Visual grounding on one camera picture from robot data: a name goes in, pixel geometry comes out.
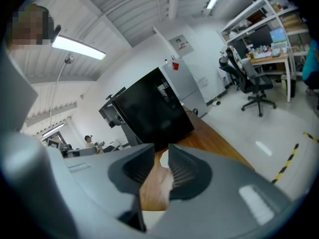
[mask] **refrigerator door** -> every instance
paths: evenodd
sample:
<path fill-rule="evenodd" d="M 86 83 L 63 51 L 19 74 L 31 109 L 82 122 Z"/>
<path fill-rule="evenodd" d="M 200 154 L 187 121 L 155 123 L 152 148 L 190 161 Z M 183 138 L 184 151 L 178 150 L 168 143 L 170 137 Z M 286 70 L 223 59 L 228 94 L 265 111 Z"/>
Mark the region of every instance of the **refrigerator door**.
<path fill-rule="evenodd" d="M 173 63 L 178 64 L 178 69 L 173 68 Z M 162 73 L 179 100 L 184 99 L 198 90 L 198 85 L 182 58 L 169 62 L 164 65 L 162 69 Z"/>
<path fill-rule="evenodd" d="M 197 109 L 198 117 L 204 116 L 208 112 L 208 107 L 200 90 L 195 91 L 193 94 L 181 100 L 182 103 L 190 110 Z"/>

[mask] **black and yellow striped tape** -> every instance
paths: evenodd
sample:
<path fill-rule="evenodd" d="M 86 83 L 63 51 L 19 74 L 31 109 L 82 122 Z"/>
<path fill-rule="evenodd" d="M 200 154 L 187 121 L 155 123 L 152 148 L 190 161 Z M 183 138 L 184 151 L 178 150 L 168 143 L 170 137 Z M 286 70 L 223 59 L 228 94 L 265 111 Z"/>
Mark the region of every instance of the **black and yellow striped tape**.
<path fill-rule="evenodd" d="M 308 136 L 310 139 L 314 140 L 316 143 L 319 143 L 319 140 L 317 138 L 313 137 L 312 135 L 310 135 L 306 132 L 304 132 L 304 135 Z"/>
<path fill-rule="evenodd" d="M 283 175 L 284 171 L 285 171 L 286 168 L 289 166 L 291 160 L 293 159 L 294 155 L 296 154 L 298 147 L 299 147 L 299 143 L 297 143 L 297 144 L 295 145 L 295 148 L 294 148 L 294 150 L 293 150 L 293 153 L 291 153 L 291 155 L 289 156 L 289 158 L 288 158 L 286 164 L 285 164 L 284 167 L 280 170 L 280 172 L 278 173 L 278 175 L 276 176 L 276 178 L 275 178 L 274 180 L 272 180 L 272 182 L 271 182 L 272 184 L 274 184 L 276 181 L 278 181 L 278 180 L 280 179 L 280 177 Z"/>

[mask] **blue shirt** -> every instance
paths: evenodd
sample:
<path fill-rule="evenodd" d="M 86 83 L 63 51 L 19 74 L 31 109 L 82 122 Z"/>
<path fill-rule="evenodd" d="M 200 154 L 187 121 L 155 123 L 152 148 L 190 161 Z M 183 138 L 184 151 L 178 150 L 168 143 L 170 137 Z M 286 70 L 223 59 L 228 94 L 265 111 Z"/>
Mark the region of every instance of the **blue shirt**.
<path fill-rule="evenodd" d="M 319 51 L 318 42 L 315 40 L 311 41 L 308 56 L 303 68 L 303 81 L 305 81 L 312 72 L 319 72 L 319 64 L 316 59 L 315 49 Z"/>

